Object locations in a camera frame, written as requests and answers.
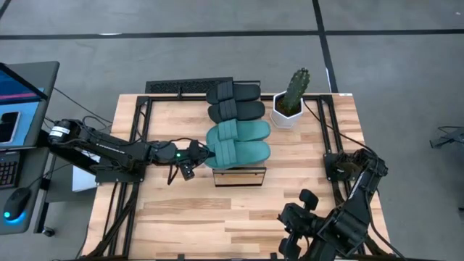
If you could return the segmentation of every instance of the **wooden tabletop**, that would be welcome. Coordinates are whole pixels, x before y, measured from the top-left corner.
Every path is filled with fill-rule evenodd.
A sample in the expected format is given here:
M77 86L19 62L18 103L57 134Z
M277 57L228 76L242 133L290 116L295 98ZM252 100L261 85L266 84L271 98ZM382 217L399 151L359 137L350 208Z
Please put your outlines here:
M113 136L129 139L137 96L120 96ZM333 100L340 131L363 142L353 96L333 94ZM270 123L272 102L264 103L263 120ZM307 104L317 114L316 103L307 101ZM204 142L206 132L214 125L207 108L205 101L156 101L147 140L189 137ZM325 111L329 123L327 107ZM276 220L277 215L285 203L301 204L298 195L302 189L309 189L319 197L315 213L326 216L335 204L323 166L325 149L320 123L304 111L291 130L279 130L270 124L272 131L265 141L270 145L271 156L265 162L268 171L261 187L215 188L212 170L204 165L195 169L194 179L184 181L177 177L168 186L168 168L149 166L138 194L129 258L176 258L178 254L207 259L269 258L270 253L278 252L281 239L288 235ZM330 134L332 148L336 148ZM360 148L345 138L342 141L346 152ZM188 146L186 142L176 144L180 148ZM113 186L113 183L106 183L98 187L83 254L92 251L102 239ZM378 195L373 197L371 207L377 229L388 240ZM125 224L121 227L116 254L122 251L124 231ZM369 234L382 249L388 250L371 229ZM300 240L299 245L304 253L306 241Z

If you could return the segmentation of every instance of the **potted cactus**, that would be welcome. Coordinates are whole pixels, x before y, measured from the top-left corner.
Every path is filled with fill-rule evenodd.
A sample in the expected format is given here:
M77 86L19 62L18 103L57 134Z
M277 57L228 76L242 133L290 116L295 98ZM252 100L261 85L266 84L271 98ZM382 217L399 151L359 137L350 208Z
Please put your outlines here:
M286 91L274 95L270 119L277 128L291 128L303 114L303 94L310 83L306 68L297 70Z

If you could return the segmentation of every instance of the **pair of slippers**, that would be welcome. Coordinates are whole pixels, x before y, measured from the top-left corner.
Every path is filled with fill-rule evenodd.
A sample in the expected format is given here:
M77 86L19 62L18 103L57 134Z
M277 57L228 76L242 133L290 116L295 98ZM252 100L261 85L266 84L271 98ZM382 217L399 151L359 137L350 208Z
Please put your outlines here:
M270 156L270 147L262 140L269 135L269 123L263 120L221 122L206 135L208 148L215 156L204 163L212 169L226 170L263 162Z
M208 115L215 123L226 120L256 120L265 114L261 101L261 89L256 84L238 84L225 82L211 88L206 93L206 100L212 104Z

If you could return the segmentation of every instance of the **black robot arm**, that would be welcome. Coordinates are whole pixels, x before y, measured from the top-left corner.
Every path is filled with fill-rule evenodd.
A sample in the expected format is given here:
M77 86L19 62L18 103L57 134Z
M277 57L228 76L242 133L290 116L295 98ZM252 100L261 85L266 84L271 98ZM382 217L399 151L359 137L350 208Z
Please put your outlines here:
M200 147L197 140L191 140L187 149L178 149L172 141L128 142L88 127L80 120L55 122L48 140L55 147L85 150L106 159L109 164L92 166L97 175L104 170L137 173L141 166L149 164L175 165L187 181L194 177L196 166L214 156L207 147Z
M354 154L340 154L332 171L349 171L358 175L348 199L336 206L327 217L314 215L317 197L303 190L301 208L295 203L286 204L279 220L286 226L289 237L283 239L279 252L288 260L298 260L300 248L298 239L313 238L311 245L301 260L334 260L336 255L349 257L363 244L368 236L370 212L368 205L387 167L382 159L365 149Z

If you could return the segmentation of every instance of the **hexagonal pot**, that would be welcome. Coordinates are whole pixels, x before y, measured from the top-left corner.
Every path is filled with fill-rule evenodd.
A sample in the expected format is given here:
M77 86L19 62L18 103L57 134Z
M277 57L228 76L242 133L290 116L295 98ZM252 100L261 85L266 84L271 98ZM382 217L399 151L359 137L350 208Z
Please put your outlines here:
M300 111L296 113L295 115L292 115L290 117L287 117L283 114L281 114L279 111L276 110L276 100L283 96L286 93L286 91L281 92L279 94L274 95L273 99L273 111L270 113L270 119L272 120L273 124L277 128L285 128L285 129L290 129L295 125L295 123L298 121L298 119L303 115L303 98L300 100Z

